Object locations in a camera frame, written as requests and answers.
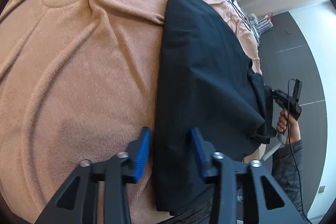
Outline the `dark sleeved right forearm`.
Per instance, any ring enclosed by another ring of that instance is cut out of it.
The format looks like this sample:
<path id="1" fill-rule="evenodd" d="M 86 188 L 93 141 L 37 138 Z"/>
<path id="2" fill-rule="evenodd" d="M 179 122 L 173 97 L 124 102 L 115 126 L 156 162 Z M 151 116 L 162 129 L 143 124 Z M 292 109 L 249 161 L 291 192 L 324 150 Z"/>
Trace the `dark sleeved right forearm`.
<path id="1" fill-rule="evenodd" d="M 301 204 L 302 157 L 302 140 L 278 149 L 272 156 L 272 176 L 294 204 L 303 221 L 309 223 L 303 215 Z"/>

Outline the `person's right hand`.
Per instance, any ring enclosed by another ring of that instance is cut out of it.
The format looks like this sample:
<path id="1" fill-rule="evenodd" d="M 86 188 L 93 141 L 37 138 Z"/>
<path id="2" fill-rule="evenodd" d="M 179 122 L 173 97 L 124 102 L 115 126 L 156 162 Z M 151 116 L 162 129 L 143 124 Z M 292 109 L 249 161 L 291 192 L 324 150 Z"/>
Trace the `person's right hand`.
<path id="1" fill-rule="evenodd" d="M 284 133 L 286 130 L 289 130 L 285 145 L 290 145 L 290 143 L 295 143 L 301 140 L 298 121 L 288 114 L 286 110 L 282 110 L 280 112 L 276 130 L 280 133 Z"/>

